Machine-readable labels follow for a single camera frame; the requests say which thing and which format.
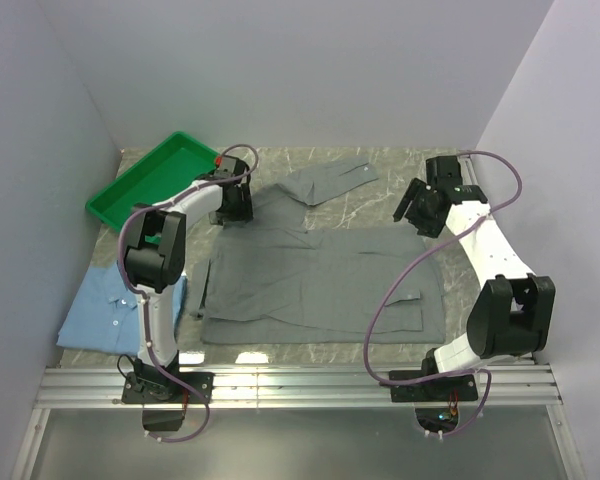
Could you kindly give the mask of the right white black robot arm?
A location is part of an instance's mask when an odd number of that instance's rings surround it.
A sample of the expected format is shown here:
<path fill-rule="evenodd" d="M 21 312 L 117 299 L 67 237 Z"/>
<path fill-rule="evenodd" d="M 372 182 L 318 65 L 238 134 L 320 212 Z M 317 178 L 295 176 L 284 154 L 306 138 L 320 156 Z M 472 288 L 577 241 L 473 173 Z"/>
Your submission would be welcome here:
<path fill-rule="evenodd" d="M 454 371 L 546 347 L 555 284 L 536 275 L 516 254 L 493 216 L 497 210 L 476 185 L 458 179 L 430 185 L 414 179 L 394 212 L 396 221 L 407 220 L 422 236 L 436 238 L 448 229 L 480 284 L 465 332 L 427 353 L 422 362 L 420 385 L 431 399 L 454 390 Z"/>

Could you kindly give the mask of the grey long sleeve shirt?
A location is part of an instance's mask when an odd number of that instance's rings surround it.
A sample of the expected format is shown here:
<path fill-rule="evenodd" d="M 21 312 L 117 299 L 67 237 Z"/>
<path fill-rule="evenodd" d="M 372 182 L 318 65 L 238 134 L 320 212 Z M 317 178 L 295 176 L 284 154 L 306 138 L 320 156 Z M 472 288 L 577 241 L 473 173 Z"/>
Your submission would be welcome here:
<path fill-rule="evenodd" d="M 354 156 L 259 188 L 250 222 L 220 228 L 192 269 L 187 310 L 208 344 L 441 343 L 443 280 L 405 224 L 308 228 L 305 217 L 378 179 Z"/>

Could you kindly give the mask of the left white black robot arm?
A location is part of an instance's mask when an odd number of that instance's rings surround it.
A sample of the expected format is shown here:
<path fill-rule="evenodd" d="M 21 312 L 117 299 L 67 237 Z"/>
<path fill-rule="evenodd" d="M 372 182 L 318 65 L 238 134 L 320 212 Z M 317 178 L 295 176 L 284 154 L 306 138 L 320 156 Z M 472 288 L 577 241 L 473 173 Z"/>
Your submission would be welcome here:
<path fill-rule="evenodd" d="M 187 230 L 205 216 L 217 225 L 251 220 L 250 179 L 196 180 L 166 200 L 136 205 L 120 232 L 118 268 L 136 296 L 140 331 L 130 384 L 159 402 L 193 389 L 180 372 L 172 302 L 184 271 Z"/>

